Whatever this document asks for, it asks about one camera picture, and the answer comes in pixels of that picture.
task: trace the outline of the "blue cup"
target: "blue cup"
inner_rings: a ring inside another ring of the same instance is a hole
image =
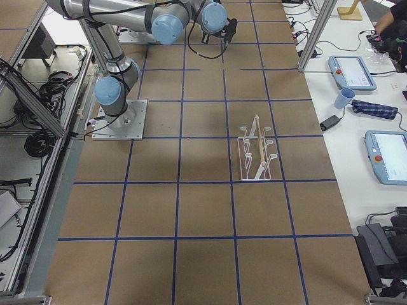
[[[342,88],[335,100],[335,108],[341,109],[349,104],[355,97],[355,91],[349,88]]]

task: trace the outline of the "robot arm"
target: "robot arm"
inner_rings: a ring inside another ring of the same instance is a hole
[[[139,0],[46,0],[56,12],[81,22],[99,64],[110,73],[97,82],[95,96],[106,113],[106,120],[114,122],[114,128],[131,123],[134,117],[127,107],[126,96],[139,78],[139,66],[125,56],[111,25],[147,32],[161,44],[173,44],[193,20],[194,25],[201,26],[204,37],[219,37],[228,28],[228,18],[225,8],[215,1],[171,0],[148,4]],[[233,30],[224,35],[228,42],[235,33],[237,21],[233,20]]]

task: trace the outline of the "person's arm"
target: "person's arm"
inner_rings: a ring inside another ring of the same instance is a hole
[[[377,34],[380,35],[390,24],[394,22],[394,17],[391,11],[387,12],[375,25]]]

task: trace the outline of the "blue tablet frame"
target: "blue tablet frame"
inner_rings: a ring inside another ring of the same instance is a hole
[[[364,143],[366,144],[366,149],[368,150],[368,157],[370,163],[373,167],[375,175],[382,184],[393,184],[398,186],[407,186],[407,180],[389,180],[387,175],[387,170],[384,161],[376,161],[377,156],[382,156],[380,152],[379,145],[375,135],[381,133],[385,135],[403,135],[405,141],[407,141],[407,132],[384,132],[378,130],[368,130],[364,135]]]
[[[337,74],[337,70],[341,69],[339,63],[338,63],[338,58],[356,58],[359,60],[359,63],[362,67],[363,72],[365,73],[370,86],[351,86],[348,85],[345,78],[343,77],[343,73]],[[328,59],[328,65],[329,68],[331,69],[333,78],[335,79],[336,83],[339,85],[339,87],[342,88],[350,88],[353,90],[365,90],[365,91],[373,91],[377,89],[376,83],[373,80],[372,75],[370,74],[368,68],[366,67],[366,64],[364,63],[362,57],[360,56],[330,56]]]

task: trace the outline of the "wooden stand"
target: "wooden stand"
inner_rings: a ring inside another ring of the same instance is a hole
[[[354,21],[362,20],[361,12],[356,7],[358,2],[359,2],[359,0],[354,0],[354,3],[349,8],[339,7],[337,9],[338,13],[339,13],[339,17],[342,20],[354,20]]]

